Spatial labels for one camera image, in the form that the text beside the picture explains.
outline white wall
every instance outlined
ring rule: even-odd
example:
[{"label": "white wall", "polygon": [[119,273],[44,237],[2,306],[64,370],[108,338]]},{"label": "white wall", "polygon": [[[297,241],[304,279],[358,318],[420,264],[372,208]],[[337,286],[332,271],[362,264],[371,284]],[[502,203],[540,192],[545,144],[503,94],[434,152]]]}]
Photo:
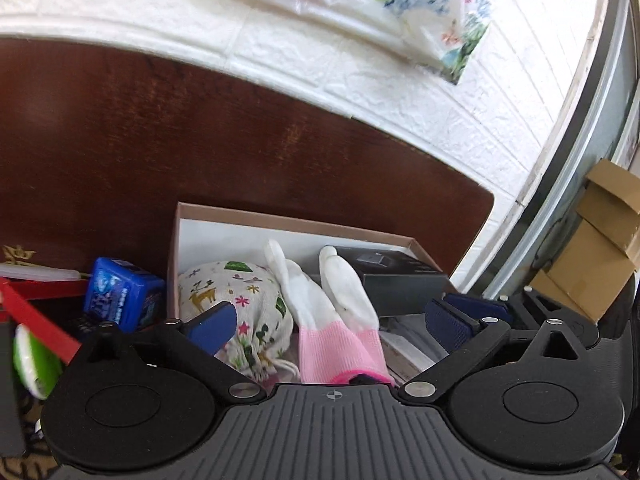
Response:
[{"label": "white wall", "polygon": [[177,57],[358,118],[437,156],[495,196],[489,221],[452,277],[464,286],[482,249],[525,205],[527,179],[569,89],[595,4],[501,0],[457,86],[253,0],[0,0],[0,35],[77,38]]}]

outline silver screw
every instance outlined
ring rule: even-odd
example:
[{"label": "silver screw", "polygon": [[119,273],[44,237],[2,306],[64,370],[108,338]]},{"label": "silver screw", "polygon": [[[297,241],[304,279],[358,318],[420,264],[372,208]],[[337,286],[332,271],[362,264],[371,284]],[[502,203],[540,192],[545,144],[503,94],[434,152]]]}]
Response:
[{"label": "silver screw", "polygon": [[260,393],[260,386],[255,383],[237,383],[229,388],[229,393],[236,399],[251,399]]},{"label": "silver screw", "polygon": [[431,397],[436,392],[436,387],[431,383],[415,381],[407,384],[404,390],[412,397]]}]

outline blue container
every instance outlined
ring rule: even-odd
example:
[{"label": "blue container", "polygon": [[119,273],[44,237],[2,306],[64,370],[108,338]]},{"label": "blue container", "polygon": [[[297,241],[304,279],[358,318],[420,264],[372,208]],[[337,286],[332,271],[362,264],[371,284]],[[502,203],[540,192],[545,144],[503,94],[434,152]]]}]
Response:
[{"label": "blue container", "polygon": [[164,305],[164,280],[123,260],[98,258],[84,311],[133,332],[154,322]]}]

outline pink flower print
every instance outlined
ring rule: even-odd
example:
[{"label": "pink flower print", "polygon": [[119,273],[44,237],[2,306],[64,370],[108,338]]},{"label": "pink flower print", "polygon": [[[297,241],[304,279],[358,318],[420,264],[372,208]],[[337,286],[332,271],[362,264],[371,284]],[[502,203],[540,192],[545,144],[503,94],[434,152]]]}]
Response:
[{"label": "pink flower print", "polygon": [[241,307],[246,307],[249,304],[249,300],[244,296],[238,296],[236,298],[236,305],[240,305]]}]

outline wooden headboard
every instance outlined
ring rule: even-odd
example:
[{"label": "wooden headboard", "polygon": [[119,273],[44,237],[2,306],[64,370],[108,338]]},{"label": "wooden headboard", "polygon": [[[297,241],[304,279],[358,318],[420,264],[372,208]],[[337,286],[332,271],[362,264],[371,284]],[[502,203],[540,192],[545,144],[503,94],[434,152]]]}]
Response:
[{"label": "wooden headboard", "polygon": [[116,256],[164,276],[178,200],[409,235],[446,272],[493,205],[436,158],[244,80],[115,48],[0,40],[6,260],[87,271]]}]

